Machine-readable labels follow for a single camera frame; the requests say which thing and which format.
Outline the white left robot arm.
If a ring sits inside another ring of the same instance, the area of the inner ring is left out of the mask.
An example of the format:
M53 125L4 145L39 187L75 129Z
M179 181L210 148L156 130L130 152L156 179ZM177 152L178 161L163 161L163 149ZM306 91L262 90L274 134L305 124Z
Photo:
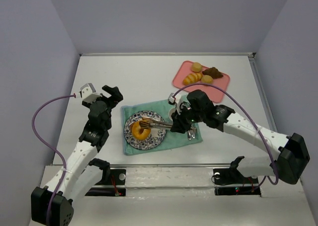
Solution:
M67 226L74 215L74 202L110 175L110 164L96 158L109 137L111 111L123 100L118 87L102 87L109 97L97 93L91 83L81 87L73 97L89 109L88 121L69 156L63 156L62 167L44 185L31 193L31 219L46 226Z

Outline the yellow ring donut bread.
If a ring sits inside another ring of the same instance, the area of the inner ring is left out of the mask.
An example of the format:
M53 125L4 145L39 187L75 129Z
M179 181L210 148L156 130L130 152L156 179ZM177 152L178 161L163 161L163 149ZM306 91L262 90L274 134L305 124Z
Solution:
M137 140L145 140L151 133L151 129L148 128L146 122L137 121L130 127L133 137Z

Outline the stainless steel tongs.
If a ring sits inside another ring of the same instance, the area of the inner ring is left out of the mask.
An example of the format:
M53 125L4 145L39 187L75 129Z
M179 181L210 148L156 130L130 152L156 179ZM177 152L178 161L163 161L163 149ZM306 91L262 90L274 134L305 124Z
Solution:
M158 120L154 120L151 118L142 118L139 122L139 125L143 129L166 129L170 130L172 128L172 124L161 122Z

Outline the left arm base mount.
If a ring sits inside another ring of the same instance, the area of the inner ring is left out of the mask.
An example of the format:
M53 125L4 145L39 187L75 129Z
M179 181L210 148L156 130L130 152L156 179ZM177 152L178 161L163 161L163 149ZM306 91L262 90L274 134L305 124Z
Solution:
M92 197L125 197L126 170L111 168L109 176L103 176L85 196Z

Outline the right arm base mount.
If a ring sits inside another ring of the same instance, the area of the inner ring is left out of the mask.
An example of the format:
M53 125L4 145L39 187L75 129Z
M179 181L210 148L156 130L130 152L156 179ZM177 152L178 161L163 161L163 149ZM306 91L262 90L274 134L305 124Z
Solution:
M244 177L238 171L229 168L215 168L211 181L215 186L216 196L261 196L257 178Z

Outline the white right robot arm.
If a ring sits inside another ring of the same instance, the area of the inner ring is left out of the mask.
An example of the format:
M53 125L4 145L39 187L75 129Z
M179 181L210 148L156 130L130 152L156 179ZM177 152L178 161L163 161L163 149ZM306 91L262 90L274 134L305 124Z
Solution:
M281 180L296 184L310 161L304 138L293 133L284 135L255 124L248 114L240 115L225 105L214 105L207 94L195 90L187 95L187 101L178 100L172 93L169 104L175 106L171 131L186 133L193 124L203 122L222 133L238 137L266 152L266 156L238 156L228 168L217 172L217 185L239 184L250 177L275 177L273 184Z

